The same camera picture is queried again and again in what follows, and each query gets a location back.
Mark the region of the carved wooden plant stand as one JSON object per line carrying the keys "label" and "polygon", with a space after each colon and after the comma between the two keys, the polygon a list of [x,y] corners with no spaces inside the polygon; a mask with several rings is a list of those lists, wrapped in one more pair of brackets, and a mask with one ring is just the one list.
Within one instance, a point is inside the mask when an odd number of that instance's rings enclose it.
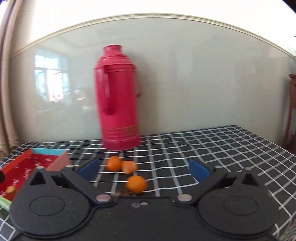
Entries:
{"label": "carved wooden plant stand", "polygon": [[292,124],[292,115],[295,113],[295,74],[290,74],[290,86],[289,86],[289,109],[288,109],[288,119],[287,119],[287,128],[285,131],[284,137],[284,147],[287,150],[295,153],[295,133],[291,134],[291,124]]}

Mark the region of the orange tangerine front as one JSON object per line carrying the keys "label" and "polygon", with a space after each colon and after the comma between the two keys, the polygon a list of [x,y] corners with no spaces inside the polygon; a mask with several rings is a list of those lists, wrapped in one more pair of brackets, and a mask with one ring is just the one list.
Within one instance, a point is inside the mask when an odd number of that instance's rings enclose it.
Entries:
{"label": "orange tangerine front", "polygon": [[142,176],[131,176],[127,179],[126,188],[133,194],[140,194],[147,189],[147,181]]}

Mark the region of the half-peeled tangerine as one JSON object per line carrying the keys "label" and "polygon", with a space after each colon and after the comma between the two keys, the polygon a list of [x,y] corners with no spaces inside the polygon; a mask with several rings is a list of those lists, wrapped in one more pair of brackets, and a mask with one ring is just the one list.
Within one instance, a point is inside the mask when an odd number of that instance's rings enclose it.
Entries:
{"label": "half-peeled tangerine", "polygon": [[17,194],[18,190],[16,186],[8,186],[6,189],[6,198],[9,200],[13,200]]}

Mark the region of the orange tangerine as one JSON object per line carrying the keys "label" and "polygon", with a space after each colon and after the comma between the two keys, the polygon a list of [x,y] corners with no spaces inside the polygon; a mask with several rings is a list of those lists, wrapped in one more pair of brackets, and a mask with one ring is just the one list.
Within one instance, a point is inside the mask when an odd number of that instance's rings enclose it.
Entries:
{"label": "orange tangerine", "polygon": [[138,170],[138,165],[134,161],[123,161],[121,163],[121,170],[126,175],[130,175]]}
{"label": "orange tangerine", "polygon": [[127,179],[126,188],[133,194],[140,194],[147,189],[147,181],[142,176],[131,176]]}
{"label": "orange tangerine", "polygon": [[109,172],[119,172],[121,170],[122,159],[119,156],[111,156],[106,162],[106,169]]}

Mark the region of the red thermos flask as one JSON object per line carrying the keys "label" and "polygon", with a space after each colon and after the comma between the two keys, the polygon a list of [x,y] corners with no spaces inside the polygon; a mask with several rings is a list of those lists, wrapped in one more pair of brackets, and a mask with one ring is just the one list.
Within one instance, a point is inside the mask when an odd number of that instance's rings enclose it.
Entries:
{"label": "red thermos flask", "polygon": [[94,68],[94,85],[103,147],[112,151],[140,144],[137,117],[136,67],[120,45],[103,48]]}

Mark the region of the beige curtain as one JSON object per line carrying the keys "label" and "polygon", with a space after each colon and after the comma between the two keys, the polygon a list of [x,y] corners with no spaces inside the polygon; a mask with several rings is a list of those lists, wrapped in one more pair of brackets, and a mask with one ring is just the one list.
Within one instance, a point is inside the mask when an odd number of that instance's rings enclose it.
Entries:
{"label": "beige curtain", "polygon": [[10,59],[13,33],[23,1],[7,1],[1,20],[1,159],[19,146],[10,99]]}

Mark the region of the black white checkered tablecloth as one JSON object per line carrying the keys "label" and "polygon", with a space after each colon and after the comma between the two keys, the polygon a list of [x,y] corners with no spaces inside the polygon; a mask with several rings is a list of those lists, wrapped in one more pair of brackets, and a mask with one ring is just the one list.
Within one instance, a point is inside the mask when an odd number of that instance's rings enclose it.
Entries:
{"label": "black white checkered tablecloth", "polygon": [[240,126],[219,126],[193,131],[158,133],[142,137],[138,147],[108,151],[101,140],[24,143],[1,158],[1,166],[30,148],[66,149],[73,165],[98,158],[100,168],[92,184],[108,194],[125,187],[123,173],[110,173],[105,165],[111,156],[138,164],[137,174],[147,180],[146,196],[171,196],[192,190],[197,181],[189,174],[190,158],[230,172],[252,169],[279,205],[274,235],[295,240],[295,155]]}

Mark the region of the colourful red paper box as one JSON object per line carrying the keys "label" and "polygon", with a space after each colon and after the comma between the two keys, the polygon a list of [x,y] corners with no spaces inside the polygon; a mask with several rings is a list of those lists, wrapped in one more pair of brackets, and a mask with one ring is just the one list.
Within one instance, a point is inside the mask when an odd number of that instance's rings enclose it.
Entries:
{"label": "colourful red paper box", "polygon": [[30,148],[1,169],[1,196],[7,199],[8,186],[14,185],[19,191],[38,166],[47,171],[59,171],[70,164],[68,151],[65,149]]}

